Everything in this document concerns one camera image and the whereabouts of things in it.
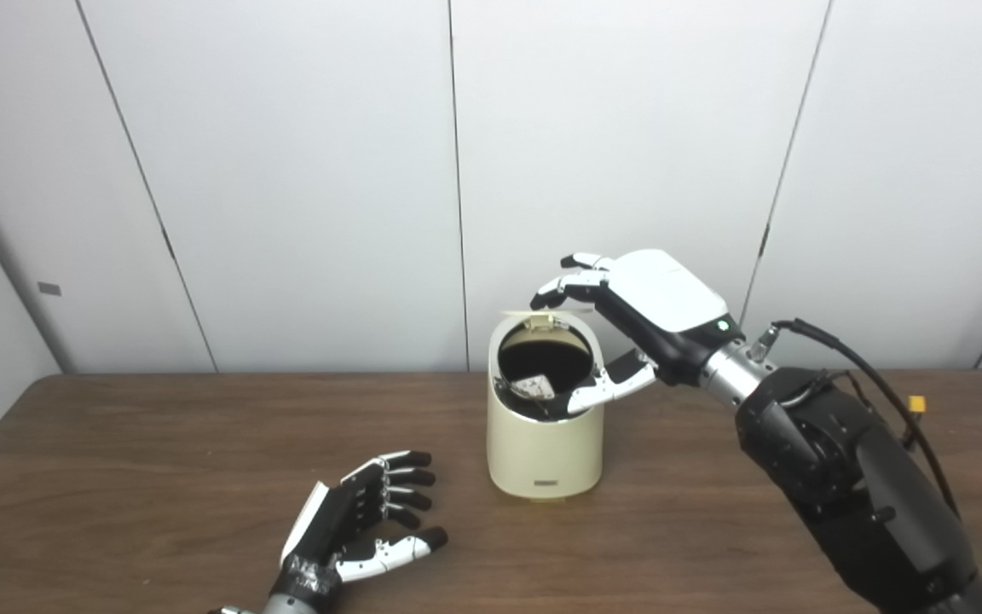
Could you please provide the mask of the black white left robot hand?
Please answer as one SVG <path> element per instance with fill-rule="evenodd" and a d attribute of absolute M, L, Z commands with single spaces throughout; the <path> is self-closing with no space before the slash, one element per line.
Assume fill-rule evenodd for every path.
<path fill-rule="evenodd" d="M 377 455 L 333 485 L 317 482 L 280 551 L 266 613 L 331 613 L 354 582 L 410 565 L 448 544 L 441 527 L 425 528 L 418 513 L 432 500 L 429 452 Z"/>

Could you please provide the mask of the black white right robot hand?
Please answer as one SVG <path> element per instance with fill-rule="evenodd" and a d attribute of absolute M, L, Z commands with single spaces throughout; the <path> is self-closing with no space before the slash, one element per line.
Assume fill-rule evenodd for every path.
<path fill-rule="evenodd" d="M 726 302 L 663 250 L 615 259 L 577 252 L 560 264 L 565 275 L 535 292 L 531 310 L 553 310 L 568 299 L 592 304 L 635 349 L 557 397 L 554 416 L 584 413 L 656 381 L 697 387 L 709 359 L 745 339 Z"/>

